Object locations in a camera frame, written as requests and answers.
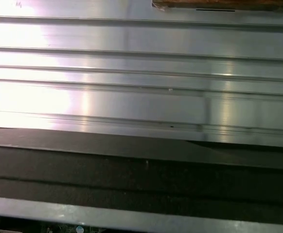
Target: silver trim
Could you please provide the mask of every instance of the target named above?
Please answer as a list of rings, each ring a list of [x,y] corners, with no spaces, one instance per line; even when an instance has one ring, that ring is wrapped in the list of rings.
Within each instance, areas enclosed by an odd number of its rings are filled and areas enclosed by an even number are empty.
[[[283,225],[169,216],[0,198],[0,216],[149,233],[283,233]]]

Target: metal panel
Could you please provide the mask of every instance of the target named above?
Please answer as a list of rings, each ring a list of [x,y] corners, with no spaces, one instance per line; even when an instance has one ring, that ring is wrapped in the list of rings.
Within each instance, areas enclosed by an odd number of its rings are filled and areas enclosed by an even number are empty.
[[[242,28],[238,31],[224,28],[218,30],[195,26],[76,27],[0,23],[0,47],[283,59],[283,33],[252,32]]]
[[[0,127],[283,146],[283,13],[0,0]]]
[[[139,213],[0,198],[0,215],[152,233],[283,233],[283,225]]]

